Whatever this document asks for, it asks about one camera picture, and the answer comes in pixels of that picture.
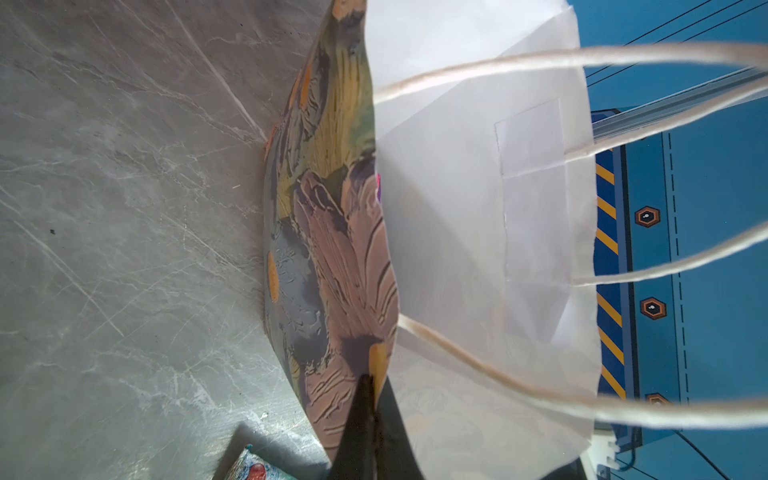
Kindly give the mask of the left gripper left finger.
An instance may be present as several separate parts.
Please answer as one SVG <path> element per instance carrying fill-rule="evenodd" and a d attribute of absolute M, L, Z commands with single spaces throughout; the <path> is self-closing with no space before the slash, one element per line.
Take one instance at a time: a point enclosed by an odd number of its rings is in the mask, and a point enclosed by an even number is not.
<path fill-rule="evenodd" d="M 329 480 L 376 478 L 376 402 L 371 376 L 360 377 Z"/>

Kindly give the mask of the teal Fox's candy bag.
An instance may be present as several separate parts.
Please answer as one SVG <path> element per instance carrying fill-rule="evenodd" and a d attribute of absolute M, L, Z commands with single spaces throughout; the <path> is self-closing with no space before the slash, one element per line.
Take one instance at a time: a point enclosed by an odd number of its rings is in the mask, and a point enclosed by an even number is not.
<path fill-rule="evenodd" d="M 248 444 L 230 466 L 225 480 L 296 480 L 252 451 Z"/>

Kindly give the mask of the pink Fox's candy bag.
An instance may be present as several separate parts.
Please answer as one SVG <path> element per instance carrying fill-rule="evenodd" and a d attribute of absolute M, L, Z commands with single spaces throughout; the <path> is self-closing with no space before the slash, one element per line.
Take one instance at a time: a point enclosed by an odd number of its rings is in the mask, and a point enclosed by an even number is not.
<path fill-rule="evenodd" d="M 377 198 L 378 202 L 381 202 L 382 186 L 381 186 L 381 175 L 380 175 L 380 173 L 376 173 L 375 179 L 376 179 L 376 198 Z"/>

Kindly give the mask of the floral paper bag white handles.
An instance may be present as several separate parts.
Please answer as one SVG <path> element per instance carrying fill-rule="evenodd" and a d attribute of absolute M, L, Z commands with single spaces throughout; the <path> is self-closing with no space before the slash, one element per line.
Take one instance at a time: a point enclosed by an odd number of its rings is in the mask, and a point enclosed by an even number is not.
<path fill-rule="evenodd" d="M 582 47 L 564 1 L 332 1 L 265 150 L 265 329 L 333 463 L 361 376 L 391 382 L 422 473 L 533 479 L 596 423 L 742 430 L 763 399 L 601 394 L 608 289 L 709 264 L 752 228 L 630 273 L 595 270 L 596 162 L 766 89 L 594 140 L 584 71 L 765 71 L 757 43 Z M 376 198 L 381 175 L 381 202 Z"/>

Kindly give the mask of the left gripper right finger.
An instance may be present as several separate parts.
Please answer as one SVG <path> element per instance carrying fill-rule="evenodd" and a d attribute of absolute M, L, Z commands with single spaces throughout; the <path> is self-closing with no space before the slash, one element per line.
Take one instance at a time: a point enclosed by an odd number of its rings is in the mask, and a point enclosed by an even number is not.
<path fill-rule="evenodd" d="M 375 431 L 377 479 L 423 480 L 389 380 L 379 396 Z"/>

